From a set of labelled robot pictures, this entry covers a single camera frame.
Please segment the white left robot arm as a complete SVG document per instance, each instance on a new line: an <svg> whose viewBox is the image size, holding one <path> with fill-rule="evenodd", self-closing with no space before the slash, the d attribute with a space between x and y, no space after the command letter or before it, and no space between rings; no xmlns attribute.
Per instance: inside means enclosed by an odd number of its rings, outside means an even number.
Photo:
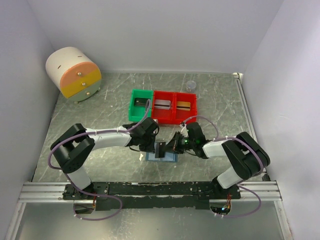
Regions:
<svg viewBox="0 0 320 240"><path fill-rule="evenodd" d="M158 123L150 117L107 129L85 128L76 123L51 145L48 165L61 170L74 185L76 195L86 200L95 193L94 184L84 168L91 152L137 146L140 152L153 153L159 130Z"/></svg>

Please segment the dark card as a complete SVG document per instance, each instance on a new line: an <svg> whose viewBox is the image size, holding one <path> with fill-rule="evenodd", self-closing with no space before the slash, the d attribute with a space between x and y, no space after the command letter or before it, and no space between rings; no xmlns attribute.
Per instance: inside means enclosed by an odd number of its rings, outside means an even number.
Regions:
<svg viewBox="0 0 320 240"><path fill-rule="evenodd" d="M164 158L166 155L166 142L156 142L154 156L156 159Z"/></svg>

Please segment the blue card holder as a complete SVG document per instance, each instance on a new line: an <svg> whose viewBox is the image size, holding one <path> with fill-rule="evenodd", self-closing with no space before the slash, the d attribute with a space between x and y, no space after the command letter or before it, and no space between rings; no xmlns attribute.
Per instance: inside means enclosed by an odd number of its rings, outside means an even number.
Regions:
<svg viewBox="0 0 320 240"><path fill-rule="evenodd" d="M145 160L149 162L168 162L176 163L178 161L178 155L170 152L166 152L164 157L156 158L154 153L146 153Z"/></svg>

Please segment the red plastic bin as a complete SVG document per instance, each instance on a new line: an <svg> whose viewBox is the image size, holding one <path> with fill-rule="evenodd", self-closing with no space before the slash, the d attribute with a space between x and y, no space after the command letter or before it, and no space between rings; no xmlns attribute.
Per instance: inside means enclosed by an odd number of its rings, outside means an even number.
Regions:
<svg viewBox="0 0 320 240"><path fill-rule="evenodd" d="M198 114L197 96L194 93L176 92L173 123L179 125L189 117Z"/></svg>
<svg viewBox="0 0 320 240"><path fill-rule="evenodd" d="M171 101L171 107L169 110L166 109L157 109L154 107L155 100L169 100ZM157 119L159 124L173 125L174 115L176 107L176 93L172 91L159 91L155 90L153 92L152 100L152 111L151 117Z"/></svg>

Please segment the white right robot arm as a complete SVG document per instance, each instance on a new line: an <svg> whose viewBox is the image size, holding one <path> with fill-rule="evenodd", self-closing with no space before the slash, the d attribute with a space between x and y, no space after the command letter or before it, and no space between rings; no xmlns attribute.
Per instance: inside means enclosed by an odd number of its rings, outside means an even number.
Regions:
<svg viewBox="0 0 320 240"><path fill-rule="evenodd" d="M231 166L214 179L217 183L212 186L212 193L218 199L228 195L231 186L261 174L271 163L268 154L248 132L208 140L197 122L186 124L176 132L164 150L173 154L192 150L201 159L226 156Z"/></svg>

